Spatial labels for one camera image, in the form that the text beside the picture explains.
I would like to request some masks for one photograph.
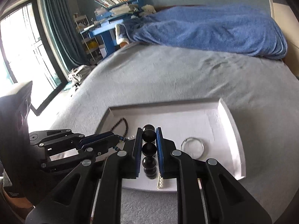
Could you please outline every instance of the black bead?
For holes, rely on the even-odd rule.
[[[154,167],[153,169],[146,169],[146,168],[144,168],[143,170],[144,170],[144,172],[145,172],[146,175],[151,176],[151,175],[156,174],[157,167]]]
[[[156,132],[152,129],[147,129],[142,132],[142,139],[145,142],[151,143],[156,140]]]
[[[145,131],[145,130],[148,130],[148,129],[155,131],[155,128],[152,125],[145,125],[145,126],[143,126],[142,131]]]
[[[156,176],[157,176],[157,173],[155,173],[154,175],[147,175],[147,177],[148,177],[149,179],[155,179]]]
[[[145,143],[142,147],[142,153],[144,156],[154,156],[157,152],[157,148],[153,143]]]
[[[157,164],[157,161],[154,157],[152,156],[146,156],[142,160],[142,165],[146,169],[153,169]]]

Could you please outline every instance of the gray bed sheet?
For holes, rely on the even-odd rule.
[[[280,61],[130,44],[92,71],[52,129],[89,135],[110,106],[214,97],[241,135],[240,182],[274,222],[299,187],[299,82]],[[177,223],[176,194],[123,189],[121,223]]]

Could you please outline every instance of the blue desk leg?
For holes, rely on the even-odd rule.
[[[103,42],[105,44],[105,48],[106,48],[106,51],[107,51],[107,56],[109,56],[113,52],[115,52],[115,47],[114,47],[113,40],[111,38],[110,31],[108,30],[108,31],[105,31],[105,32],[101,33],[101,36],[102,36]]]

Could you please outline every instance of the black door frame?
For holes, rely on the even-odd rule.
[[[48,39],[46,37],[44,27],[42,26],[42,23],[41,23],[41,17],[40,17],[39,10],[38,10],[37,0],[27,0],[27,1],[23,2],[22,4],[17,5],[13,9],[9,10],[7,13],[3,14],[0,17],[0,21],[2,19],[4,19],[5,17],[7,17],[9,14],[13,13],[14,11],[22,8],[23,6],[25,6],[29,3],[32,3],[32,9],[33,9],[36,26],[37,26],[41,41],[44,45],[44,49],[46,50],[49,60],[50,60],[51,64],[53,65],[53,68],[56,71],[59,80],[61,81],[61,83],[58,85],[58,87],[56,89],[54,89],[54,91],[52,93],[49,94],[49,96],[42,102],[42,104],[37,109],[35,109],[31,105],[32,111],[35,113],[36,116],[39,116],[42,113],[42,111],[49,105],[49,103],[55,98],[55,96],[68,84],[68,80],[65,78],[61,68],[59,67],[59,64],[57,63],[57,60],[53,54],[53,51],[52,51],[50,44],[48,42]],[[17,83],[18,81],[17,81],[16,77],[14,76],[14,74],[10,68],[9,62],[5,55],[2,38],[1,38],[1,30],[0,30],[0,50],[2,52],[2,56],[4,59],[5,65],[7,67],[8,73],[10,74],[13,82]]]

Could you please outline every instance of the window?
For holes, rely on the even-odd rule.
[[[50,49],[37,0],[29,0],[4,14],[0,18],[0,32],[9,78],[13,83],[33,81],[31,108],[39,115],[67,80]]]

